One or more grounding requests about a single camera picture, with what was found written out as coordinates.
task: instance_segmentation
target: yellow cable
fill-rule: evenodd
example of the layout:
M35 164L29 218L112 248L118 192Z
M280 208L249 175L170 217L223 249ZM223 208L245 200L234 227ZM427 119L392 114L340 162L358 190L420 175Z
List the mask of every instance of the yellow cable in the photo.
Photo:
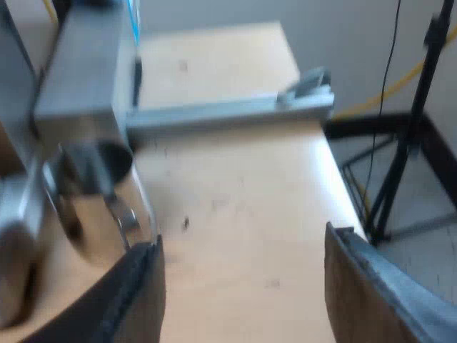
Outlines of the yellow cable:
M444 46L448 46L449 43L451 43L455 38L457 37L457 25L451 30L450 34L446 37L446 43ZM384 100L388 99L390 96L394 95L397 91L402 89L405 85L407 85L414 77L416 77L423 68L423 63L424 60L417 63L412 70L410 70L407 75L405 75L403 78L399 79L395 84L387 88L387 90L384 91ZM363 111L366 111L367 109L370 109L372 107L375 107L376 105L381 103L381 92L373 96L371 98L368 98L366 102L363 104L357 104L355 106L352 106L349 109L343 110L339 113L337 113L333 118L334 119L341 119L341 118L346 118L348 116L355 116L357 114L360 114Z
M59 19L57 18L56 10L54 9L54 6L51 4L51 0L43 0L43 4L46 7L46 10L48 11L48 15L51 18L52 22L55 24L59 23Z

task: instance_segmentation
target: dark spot on table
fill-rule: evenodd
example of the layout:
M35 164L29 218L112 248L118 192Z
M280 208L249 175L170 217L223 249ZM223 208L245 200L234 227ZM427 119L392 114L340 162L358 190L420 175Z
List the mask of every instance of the dark spot on table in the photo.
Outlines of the dark spot on table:
M186 232L186 231L187 231L187 229L189 228L189 224L190 224L189 217L186 216L186 217L184 218L184 223L183 223L183 225L182 225L182 230L183 230L183 232Z
M189 70L189 66L188 66L186 60L184 60L184 59L179 60L179 70L182 71L183 73L186 73Z
M281 280L280 279L268 279L265 282L265 288L280 289Z

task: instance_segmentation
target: gray metal bar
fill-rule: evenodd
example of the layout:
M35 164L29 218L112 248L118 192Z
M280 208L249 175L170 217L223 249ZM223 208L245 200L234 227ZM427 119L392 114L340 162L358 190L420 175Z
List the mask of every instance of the gray metal bar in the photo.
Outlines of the gray metal bar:
M126 118L131 141L189 128L260 122L282 119L325 120L331 116L335 96L330 86L322 86L308 96L278 102L265 96L226 103L202 104L130 111Z

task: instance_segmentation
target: light wood tabletop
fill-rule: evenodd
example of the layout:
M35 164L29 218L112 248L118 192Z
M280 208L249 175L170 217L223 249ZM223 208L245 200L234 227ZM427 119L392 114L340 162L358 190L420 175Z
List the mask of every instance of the light wood tabletop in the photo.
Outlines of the light wood tabletop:
M140 105L276 92L299 78L278 23L146 37ZM333 342L324 301L325 224L363 236L321 126L262 124L163 136L136 164L166 258L163 343ZM53 216L28 320L32 333L106 271L87 264Z

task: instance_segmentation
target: black cable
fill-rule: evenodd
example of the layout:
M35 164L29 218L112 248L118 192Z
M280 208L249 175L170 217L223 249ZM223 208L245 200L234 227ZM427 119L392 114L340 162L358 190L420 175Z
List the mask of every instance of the black cable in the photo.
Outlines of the black cable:
M400 13L400 4L401 4L401 0L398 0L397 11L396 11L396 14L395 14L395 25L394 25L394 28L393 28L393 38L392 38L391 53L388 55L386 72L384 73L383 86L382 86L382 90L381 90L381 105L379 106L378 118L383 113L384 89L386 88L386 80L387 80L388 69L391 66L393 48L395 48L395 42L397 40L398 14ZM373 156L374 156L375 143L376 143L376 132L373 134L373 146L371 147L370 168L368 169L368 177L366 179L365 192L363 193L362 204L365 203L366 193L368 191L368 185L370 184L370 179L371 179L371 172L373 171Z

